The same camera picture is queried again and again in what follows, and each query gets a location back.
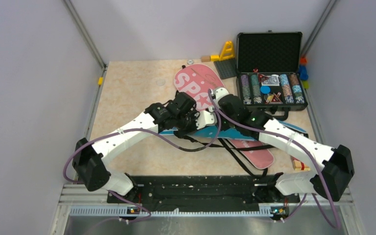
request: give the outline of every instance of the black mounting plate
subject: black mounting plate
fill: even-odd
[[[280,203],[283,196],[273,185],[277,179],[267,175],[251,176],[131,176],[138,185],[141,203],[150,211],[169,212],[239,212],[258,211],[259,203]],[[289,203],[298,203],[299,196],[287,196]],[[139,197],[127,198],[135,203]],[[107,203],[122,203],[108,195]]]

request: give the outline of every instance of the poker chip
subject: poker chip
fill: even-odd
[[[268,87],[268,86],[262,86],[262,87],[260,87],[260,91],[263,94],[269,94],[270,93],[270,87]]]
[[[250,88],[248,86],[243,86],[243,96],[251,96]]]
[[[243,75],[240,77],[240,79],[241,79],[241,84],[242,84],[243,86],[248,86],[248,85],[249,85],[249,77],[248,77],[247,75],[243,74]]]
[[[243,103],[244,104],[252,104],[252,100],[251,99],[245,99],[245,100],[243,100]]]
[[[263,103],[263,99],[260,96],[254,97],[253,101],[255,104]]]
[[[290,75],[290,84],[292,86],[299,85],[298,77],[294,73]]]
[[[282,86],[282,90],[283,90],[283,95],[284,96],[292,95],[292,91],[291,91],[289,85]]]
[[[260,87],[258,85],[254,85],[252,87],[252,90],[253,90],[253,95],[254,96],[259,96],[260,95]]]
[[[251,76],[251,80],[252,80],[252,86],[259,85],[259,79],[257,78],[257,74],[253,74]]]
[[[293,86],[292,87],[292,90],[293,90],[293,93],[301,93],[302,92],[302,88],[301,88],[301,86],[299,86],[299,85],[295,85],[295,86]]]
[[[304,100],[303,96],[296,97],[296,103],[297,104],[303,104],[304,102],[305,102],[305,100]]]
[[[300,97],[300,96],[303,96],[302,92],[295,93],[295,97]]]
[[[282,86],[289,85],[289,80],[287,79],[287,75],[286,74],[281,74],[280,75],[280,84]]]
[[[291,95],[285,96],[284,99],[285,99],[286,104],[293,104],[294,103],[293,96],[291,96]]]

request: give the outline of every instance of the snowboard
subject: snowboard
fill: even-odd
[[[197,102],[197,110],[202,111],[212,105],[208,97],[208,89],[225,87],[220,77],[204,64],[192,64],[179,70],[174,78],[174,86],[185,92]],[[259,141],[229,140],[236,148],[261,146]],[[248,161],[257,169],[268,168],[274,161],[269,150],[241,151]]]

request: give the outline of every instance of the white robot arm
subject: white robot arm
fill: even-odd
[[[314,156],[316,164],[326,179],[332,199],[338,201],[341,198],[353,176],[352,158],[348,148],[340,145],[337,149],[334,149],[314,142],[285,127],[263,111],[250,112],[237,96],[229,94],[224,88],[215,89],[212,94],[213,100],[219,106],[218,108],[231,119],[249,127],[289,137],[289,140],[285,140],[275,135],[259,134],[238,126],[223,126],[226,129],[234,127],[243,135],[251,136],[256,140],[279,148],[310,167],[310,171],[282,174],[278,177],[275,185],[283,195],[316,193],[326,198],[325,190],[321,185],[313,162],[300,147],[292,143],[292,140],[295,140]],[[149,106],[134,120],[114,131],[120,133],[119,135],[86,147],[74,157],[73,167],[89,191],[104,188],[115,191],[120,195],[126,195],[135,183],[131,181],[127,174],[115,172],[111,169],[107,170],[105,166],[118,154],[150,136],[150,133],[147,132],[128,132],[128,130],[143,128],[154,133],[160,133],[175,126],[178,128],[176,136],[183,137],[215,124],[216,116],[213,107],[208,111],[197,112],[195,101],[187,94],[179,93],[174,100],[168,102],[166,107],[160,103]],[[80,140],[77,147],[86,142],[85,139]]]

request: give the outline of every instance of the beige floor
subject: beige floor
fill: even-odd
[[[181,65],[186,64],[187,60],[110,62],[91,139],[123,126],[151,103],[173,99],[176,91],[173,85],[174,75]],[[215,70],[212,62],[205,64]],[[229,78],[223,82],[227,89],[235,94],[235,79]],[[287,122],[305,129],[309,137],[314,139],[306,110],[291,112]],[[200,146],[176,137],[168,138],[187,148]],[[269,167],[269,174],[294,171],[289,155],[278,149],[270,151],[275,156],[275,162]],[[148,137],[129,148],[117,156],[110,167],[132,175],[247,174],[224,149],[208,148],[201,152],[187,153],[156,137]],[[259,174],[261,171],[255,169],[254,173]]]

